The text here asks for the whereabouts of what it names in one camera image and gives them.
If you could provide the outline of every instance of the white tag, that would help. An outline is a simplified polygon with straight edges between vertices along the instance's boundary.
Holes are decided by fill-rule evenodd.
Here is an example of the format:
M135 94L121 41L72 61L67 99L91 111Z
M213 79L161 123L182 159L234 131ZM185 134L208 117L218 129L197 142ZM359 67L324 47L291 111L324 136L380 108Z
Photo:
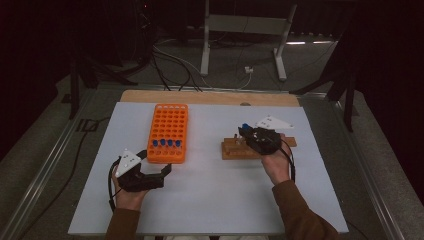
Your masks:
M268 115L268 117L257 122L256 127L265 128L265 129L273 129L273 130L294 128L292 124L284 122L270 115Z
M124 153L122 153L121 161L119 162L118 169L116 170L115 176L120 177L126 172L128 172L131 168L141 162L141 158L135 155L134 153L125 149Z

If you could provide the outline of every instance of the orange test tube rack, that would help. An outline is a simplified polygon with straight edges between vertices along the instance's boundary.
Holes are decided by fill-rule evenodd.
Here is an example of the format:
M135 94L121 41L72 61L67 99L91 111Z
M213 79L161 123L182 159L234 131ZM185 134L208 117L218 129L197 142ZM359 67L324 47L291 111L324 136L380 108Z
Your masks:
M188 106L157 104L147 146L150 163L183 163L187 146Z

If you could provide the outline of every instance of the brown sleeve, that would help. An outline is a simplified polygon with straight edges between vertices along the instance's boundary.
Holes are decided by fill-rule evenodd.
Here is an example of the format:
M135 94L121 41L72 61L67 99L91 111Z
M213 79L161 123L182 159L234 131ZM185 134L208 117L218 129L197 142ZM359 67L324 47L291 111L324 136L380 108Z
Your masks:
M115 209L109 227L107 228L105 239L135 239L139 218L139 211L122 208Z
M288 239L339 238L333 226L309 209L293 181L277 184L272 191L280 208Z

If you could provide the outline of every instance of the table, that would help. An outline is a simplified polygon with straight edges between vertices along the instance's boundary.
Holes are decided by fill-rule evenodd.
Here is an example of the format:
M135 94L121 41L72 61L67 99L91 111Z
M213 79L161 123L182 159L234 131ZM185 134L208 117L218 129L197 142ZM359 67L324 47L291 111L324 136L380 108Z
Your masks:
M274 117L284 117L283 120L295 125L293 130L285 132L294 135L298 143L293 149L297 185L309 206L339 232L348 231L308 120L295 96L128 90L115 107L69 228L70 234L105 233L112 215L107 203L107 171L124 148L138 152L147 145L153 108L159 102L189 104L187 157L184 164L173 165L164 188L152 190L146 196L139 234L284 233L271 192L272 183L261 163L223 161L219 150L221 140L231 137L237 126L244 122L252 124L271 112ZM161 168L143 161L142 171L147 173Z

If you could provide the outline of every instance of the hand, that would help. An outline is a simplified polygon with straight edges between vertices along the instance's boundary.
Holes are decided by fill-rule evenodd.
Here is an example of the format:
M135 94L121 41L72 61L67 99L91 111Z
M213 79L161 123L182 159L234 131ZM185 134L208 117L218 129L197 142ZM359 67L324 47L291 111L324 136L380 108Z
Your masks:
M148 191L127 192L124 189L120 190L121 187L119 187L118 179L115 177L116 169L117 167L115 167L112 174L116 194L116 207L140 211L141 204Z
M280 136L282 140L286 141L286 136L283 133L280 133ZM287 155L291 155L290 148L286 144L281 143L281 148L287 153ZM268 174L274 185L290 180L290 159L287 159L280 150L277 150L275 153L270 155L261 156L261 160L265 172Z

